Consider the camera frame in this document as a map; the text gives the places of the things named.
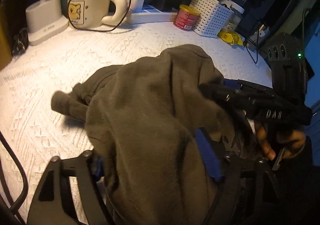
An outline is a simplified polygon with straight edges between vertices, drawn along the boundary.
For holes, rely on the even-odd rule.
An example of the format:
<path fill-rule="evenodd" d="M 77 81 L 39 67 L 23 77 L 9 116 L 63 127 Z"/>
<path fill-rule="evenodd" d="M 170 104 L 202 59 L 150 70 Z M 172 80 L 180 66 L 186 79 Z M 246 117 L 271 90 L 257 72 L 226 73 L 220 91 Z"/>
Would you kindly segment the right hand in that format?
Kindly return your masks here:
<path fill-rule="evenodd" d="M 264 156 L 268 160 L 274 160 L 276 152 L 267 139 L 267 132 L 263 125 L 254 121 L 254 128 L 256 139 L 263 150 Z M 306 135 L 303 131 L 293 130 L 287 137 L 277 135 L 277 142 L 284 145 L 283 159 L 290 159 L 297 156 L 304 149 Z"/>

